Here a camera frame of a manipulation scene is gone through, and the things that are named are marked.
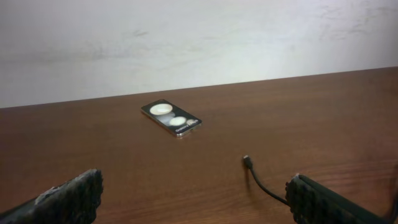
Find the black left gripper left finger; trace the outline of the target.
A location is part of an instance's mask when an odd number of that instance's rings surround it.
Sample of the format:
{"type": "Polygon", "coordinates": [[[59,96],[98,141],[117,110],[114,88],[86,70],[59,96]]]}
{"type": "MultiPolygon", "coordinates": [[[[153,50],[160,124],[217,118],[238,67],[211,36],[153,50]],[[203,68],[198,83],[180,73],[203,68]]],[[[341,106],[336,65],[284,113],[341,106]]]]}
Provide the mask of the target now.
{"type": "Polygon", "coordinates": [[[90,169],[3,212],[1,224],[92,224],[102,193],[102,173],[90,169]]]}

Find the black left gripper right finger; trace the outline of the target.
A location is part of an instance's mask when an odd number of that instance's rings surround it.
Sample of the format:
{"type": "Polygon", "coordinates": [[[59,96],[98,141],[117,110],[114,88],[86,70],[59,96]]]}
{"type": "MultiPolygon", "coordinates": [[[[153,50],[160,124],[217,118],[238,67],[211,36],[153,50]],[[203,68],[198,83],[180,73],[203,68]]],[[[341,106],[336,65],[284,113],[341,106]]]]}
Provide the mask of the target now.
{"type": "Polygon", "coordinates": [[[388,224],[314,180],[295,175],[286,183],[285,199],[295,223],[299,224],[388,224]]]}

